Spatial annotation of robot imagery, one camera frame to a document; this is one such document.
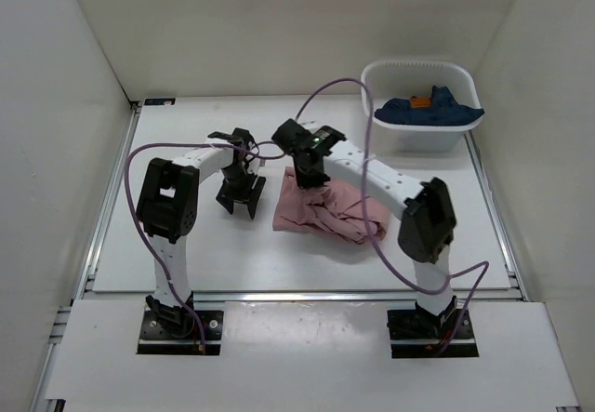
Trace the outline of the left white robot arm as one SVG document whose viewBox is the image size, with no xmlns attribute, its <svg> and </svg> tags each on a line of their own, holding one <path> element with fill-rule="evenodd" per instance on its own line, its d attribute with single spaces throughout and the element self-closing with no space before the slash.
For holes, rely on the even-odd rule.
<svg viewBox="0 0 595 412">
<path fill-rule="evenodd" d="M 230 134 L 209 134 L 203 154 L 154 158 L 148 164 L 136 208 L 154 260 L 156 288 L 146 302 L 155 321 L 175 339 L 205 331 L 193 309 L 186 253 L 187 236 L 197 220 L 199 186 L 220 171 L 223 181 L 216 201 L 230 214 L 244 205 L 254 218 L 266 182 L 249 158 L 257 148 L 252 134 L 236 127 Z"/>
</svg>

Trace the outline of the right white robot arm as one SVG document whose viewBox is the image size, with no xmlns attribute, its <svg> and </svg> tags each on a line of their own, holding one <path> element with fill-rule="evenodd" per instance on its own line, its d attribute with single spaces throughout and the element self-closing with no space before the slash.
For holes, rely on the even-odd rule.
<svg viewBox="0 0 595 412">
<path fill-rule="evenodd" d="M 456 316 L 449 274 L 456 215 L 445 182 L 409 177 L 371 157 L 331 126 L 306 127 L 289 119 L 271 139 L 292 158 L 299 187 L 310 189 L 340 179 L 400 221 L 398 245 L 415 269 L 418 328 L 428 337 L 443 336 Z"/>
</svg>

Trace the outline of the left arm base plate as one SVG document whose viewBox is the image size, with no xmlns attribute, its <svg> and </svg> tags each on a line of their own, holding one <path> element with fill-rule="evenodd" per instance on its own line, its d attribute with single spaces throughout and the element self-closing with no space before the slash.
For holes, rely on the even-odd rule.
<svg viewBox="0 0 595 412">
<path fill-rule="evenodd" d="M 183 327 L 167 325 L 164 320 L 146 310 L 139 330 L 137 354 L 218 356 L 224 328 L 224 311 L 196 310 L 202 329 L 187 318 Z"/>
</svg>

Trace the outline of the pink trousers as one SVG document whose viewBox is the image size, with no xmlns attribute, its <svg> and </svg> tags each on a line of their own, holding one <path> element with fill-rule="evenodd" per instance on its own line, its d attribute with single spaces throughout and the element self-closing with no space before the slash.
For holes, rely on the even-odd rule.
<svg viewBox="0 0 595 412">
<path fill-rule="evenodd" d="M 294 168 L 284 169 L 272 228 L 276 232 L 310 233 L 364 245 L 371 237 L 385 238 L 392 215 L 378 201 L 366 200 L 368 224 L 364 223 L 360 190 L 340 179 L 323 187 L 300 189 Z"/>
</svg>

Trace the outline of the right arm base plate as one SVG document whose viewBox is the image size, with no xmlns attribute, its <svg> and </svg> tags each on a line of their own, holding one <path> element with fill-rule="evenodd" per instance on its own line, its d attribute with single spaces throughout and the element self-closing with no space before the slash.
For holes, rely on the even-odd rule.
<svg viewBox="0 0 595 412">
<path fill-rule="evenodd" d="M 463 314 L 459 328 L 454 332 L 456 310 L 441 331 L 422 324 L 415 310 L 388 310 L 387 328 L 390 336 L 392 359 L 477 358 L 479 351 L 469 311 Z"/>
</svg>

